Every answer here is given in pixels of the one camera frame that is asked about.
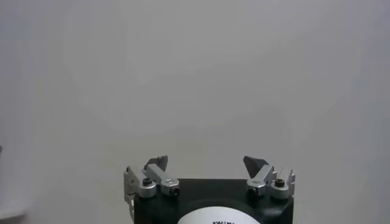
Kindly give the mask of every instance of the gray background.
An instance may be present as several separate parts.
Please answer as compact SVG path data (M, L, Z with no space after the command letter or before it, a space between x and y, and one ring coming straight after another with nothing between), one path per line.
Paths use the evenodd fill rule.
M129 223L122 171L297 174L296 223L389 223L381 0L0 2L0 207Z

